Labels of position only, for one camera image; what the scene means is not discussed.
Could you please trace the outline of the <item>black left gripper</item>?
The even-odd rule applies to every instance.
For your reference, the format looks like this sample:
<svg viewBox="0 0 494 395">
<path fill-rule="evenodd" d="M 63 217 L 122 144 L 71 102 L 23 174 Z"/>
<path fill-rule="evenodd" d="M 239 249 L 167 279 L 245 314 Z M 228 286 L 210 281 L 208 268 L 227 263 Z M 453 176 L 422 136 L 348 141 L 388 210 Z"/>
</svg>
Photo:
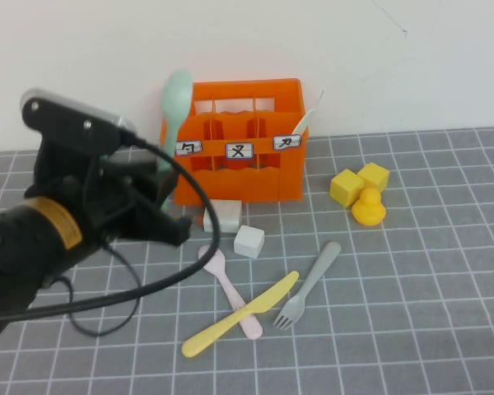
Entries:
<svg viewBox="0 0 494 395">
<path fill-rule="evenodd" d="M 119 141 L 44 138 L 24 204 L 48 220 L 65 244 L 122 237 L 179 247 L 190 237 L 192 221 L 138 202 L 124 177 L 155 174 L 157 163 L 112 160 L 122 147 Z"/>
</svg>

